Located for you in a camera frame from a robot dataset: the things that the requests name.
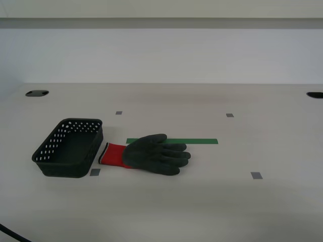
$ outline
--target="wall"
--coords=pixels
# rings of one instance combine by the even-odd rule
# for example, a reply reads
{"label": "wall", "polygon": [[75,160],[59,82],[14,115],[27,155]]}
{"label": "wall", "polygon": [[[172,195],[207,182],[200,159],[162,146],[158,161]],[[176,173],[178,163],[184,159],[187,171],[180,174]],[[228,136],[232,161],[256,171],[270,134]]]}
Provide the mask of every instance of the wall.
{"label": "wall", "polygon": [[6,13],[4,6],[2,5],[2,3],[0,1],[0,18],[5,18],[5,17],[7,17],[7,13]]}
{"label": "wall", "polygon": [[0,100],[11,94],[13,90],[19,87],[22,83],[16,79],[6,76],[3,72],[0,73]]}
{"label": "wall", "polygon": [[0,77],[26,83],[323,84],[322,43],[319,28],[0,29]]}
{"label": "wall", "polygon": [[0,0],[9,18],[322,18],[322,0]]}

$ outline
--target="basket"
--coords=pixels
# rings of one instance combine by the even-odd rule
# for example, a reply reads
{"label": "basket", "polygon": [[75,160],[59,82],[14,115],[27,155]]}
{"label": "basket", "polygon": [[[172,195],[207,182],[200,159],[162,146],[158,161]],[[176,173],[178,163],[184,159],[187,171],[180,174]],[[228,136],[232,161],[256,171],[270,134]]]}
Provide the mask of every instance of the basket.
{"label": "basket", "polygon": [[46,176],[80,178],[89,172],[102,140],[101,120],[68,118],[56,126],[32,160]]}

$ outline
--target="glove finger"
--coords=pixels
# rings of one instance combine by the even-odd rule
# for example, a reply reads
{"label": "glove finger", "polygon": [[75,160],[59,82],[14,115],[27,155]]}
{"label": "glove finger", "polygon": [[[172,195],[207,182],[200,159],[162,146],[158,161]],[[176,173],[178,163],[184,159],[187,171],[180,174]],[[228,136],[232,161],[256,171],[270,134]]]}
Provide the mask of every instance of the glove finger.
{"label": "glove finger", "polygon": [[162,144],[162,146],[164,149],[176,151],[184,151],[187,148],[185,144]]}
{"label": "glove finger", "polygon": [[144,170],[162,175],[177,175],[180,173],[178,167],[160,162],[152,162],[149,166],[145,167]]}
{"label": "glove finger", "polygon": [[167,156],[161,156],[159,160],[163,164],[173,165],[176,167],[183,167],[188,164],[187,158],[172,158]]}
{"label": "glove finger", "polygon": [[140,138],[140,140],[145,140],[145,141],[149,141],[152,143],[162,143],[166,139],[167,139],[167,135],[165,135],[165,134],[148,135],[148,136]]}
{"label": "glove finger", "polygon": [[191,158],[190,153],[183,152],[183,151],[163,149],[161,153],[164,156],[173,157],[173,158],[186,158],[186,159]]}

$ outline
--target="green strip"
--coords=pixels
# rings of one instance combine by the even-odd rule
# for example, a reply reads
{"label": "green strip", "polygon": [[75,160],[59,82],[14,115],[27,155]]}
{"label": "green strip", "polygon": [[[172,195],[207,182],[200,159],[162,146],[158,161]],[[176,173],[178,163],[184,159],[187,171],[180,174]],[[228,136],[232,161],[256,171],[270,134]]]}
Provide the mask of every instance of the green strip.
{"label": "green strip", "polygon": [[[136,140],[138,140],[138,139],[128,138],[127,144],[131,144],[132,142],[134,142]],[[166,143],[166,144],[194,144],[194,145],[211,144],[211,145],[217,145],[218,140],[217,139],[166,139],[163,143]]]}

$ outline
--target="work glove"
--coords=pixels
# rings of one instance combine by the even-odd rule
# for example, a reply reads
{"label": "work glove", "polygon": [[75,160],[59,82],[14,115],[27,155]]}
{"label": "work glove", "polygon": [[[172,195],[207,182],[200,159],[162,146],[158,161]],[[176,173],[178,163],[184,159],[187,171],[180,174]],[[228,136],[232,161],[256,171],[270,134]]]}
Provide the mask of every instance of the work glove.
{"label": "work glove", "polygon": [[149,135],[128,146],[107,143],[100,164],[137,168],[163,175],[177,175],[188,164],[191,154],[185,144],[164,144],[167,135]]}

